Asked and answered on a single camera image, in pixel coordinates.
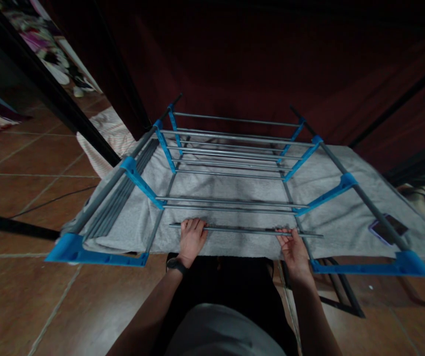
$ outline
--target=smartphone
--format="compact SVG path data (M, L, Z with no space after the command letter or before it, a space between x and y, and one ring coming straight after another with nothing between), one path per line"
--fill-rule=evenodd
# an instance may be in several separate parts
M402 236L404 233L407 232L408 227L402 224L392 215L384 214L384 216L395 229L395 231L399 234L399 236ZM372 224L369 225L369 231L372 233L372 235L376 236L384 245L393 245L393 238L390 236L385 226L383 226L378 220L375 220Z

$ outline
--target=forearm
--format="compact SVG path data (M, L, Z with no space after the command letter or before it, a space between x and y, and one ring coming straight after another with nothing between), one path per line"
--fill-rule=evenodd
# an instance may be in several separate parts
M293 283L293 297L303 354L341 355L311 274Z
M177 269L171 269L165 274L116 340L108 356L150 353L182 278L183 275Z

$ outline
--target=gray shirt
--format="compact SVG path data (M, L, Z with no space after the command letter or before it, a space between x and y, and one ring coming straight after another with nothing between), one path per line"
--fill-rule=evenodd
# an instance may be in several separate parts
M239 312L200 304L185 316L165 353L172 355L285 355L277 342Z

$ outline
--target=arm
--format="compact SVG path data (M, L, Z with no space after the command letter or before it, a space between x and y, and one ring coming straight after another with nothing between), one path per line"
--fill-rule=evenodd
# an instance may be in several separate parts
M205 224L200 219L185 220L181 223L180 252L177 259L186 268L191 267L206 242L208 232L203 231ZM107 356L150 354L182 279L183 274L177 269L168 270L115 341Z
M340 347L321 305L303 240L298 235L297 229L277 231L288 234L277 236L277 239L290 273L303 354L341 355Z

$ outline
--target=hand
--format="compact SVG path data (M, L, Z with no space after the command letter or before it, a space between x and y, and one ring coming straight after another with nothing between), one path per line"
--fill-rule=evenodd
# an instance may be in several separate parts
M181 223L181 239L178 259L186 268L190 268L206 242L208 231L203 230L206 222L199 218L185 220Z
M275 231L287 233L287 235L278 235L277 239L282 247L283 257L290 272L292 282L313 280L308 264L308 251L306 250L305 243L300 235L298 235L297 229L276 229Z

